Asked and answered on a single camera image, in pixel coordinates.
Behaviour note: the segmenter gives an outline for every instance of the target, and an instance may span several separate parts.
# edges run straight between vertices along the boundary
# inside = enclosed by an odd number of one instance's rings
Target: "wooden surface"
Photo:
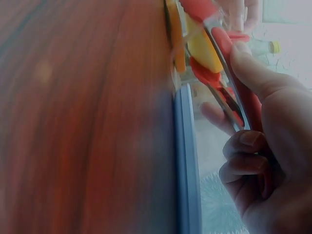
[[[1,234],[174,234],[163,0],[0,0]]]

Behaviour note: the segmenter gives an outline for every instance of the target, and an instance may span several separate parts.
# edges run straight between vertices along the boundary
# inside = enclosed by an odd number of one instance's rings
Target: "yellow bottle cap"
[[[272,53],[273,54],[281,53],[281,44],[279,43],[279,41],[277,41],[277,40],[271,41],[271,45],[272,45]]]

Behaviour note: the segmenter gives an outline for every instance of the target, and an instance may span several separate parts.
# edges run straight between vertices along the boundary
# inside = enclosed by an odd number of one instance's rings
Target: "scissors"
[[[258,97],[236,77],[232,70],[230,53],[233,42],[219,21],[218,8],[210,0],[180,0],[180,3],[192,19],[202,24],[229,79],[234,96],[221,84],[220,74],[211,73],[197,63],[194,58],[191,58],[191,66],[195,76],[208,86],[235,131],[246,129],[263,132],[261,103]],[[259,154],[273,157],[269,148],[263,149]],[[274,189],[271,170],[258,175],[258,184],[262,197],[268,198]]]

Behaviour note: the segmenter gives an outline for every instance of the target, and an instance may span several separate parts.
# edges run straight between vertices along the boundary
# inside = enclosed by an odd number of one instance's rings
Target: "orange object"
[[[184,48],[180,45],[183,43],[183,32],[178,7],[175,0],[166,0],[171,24],[171,42],[175,48],[175,68],[177,72],[186,71]]]

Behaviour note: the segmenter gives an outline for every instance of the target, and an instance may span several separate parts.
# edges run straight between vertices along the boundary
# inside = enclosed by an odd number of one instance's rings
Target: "hand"
[[[264,134],[234,133],[221,109],[201,105],[203,115],[232,135],[224,147],[228,160],[221,181],[232,196],[251,234],[312,233],[312,94],[288,75],[272,72],[257,62],[245,44],[233,46],[231,65],[236,76],[262,103]],[[278,165],[256,156],[265,144]],[[256,174],[271,167],[275,190],[264,200]]]
[[[249,33],[260,19],[259,0],[216,0],[229,17],[231,30]],[[245,22],[245,7],[248,8]]]

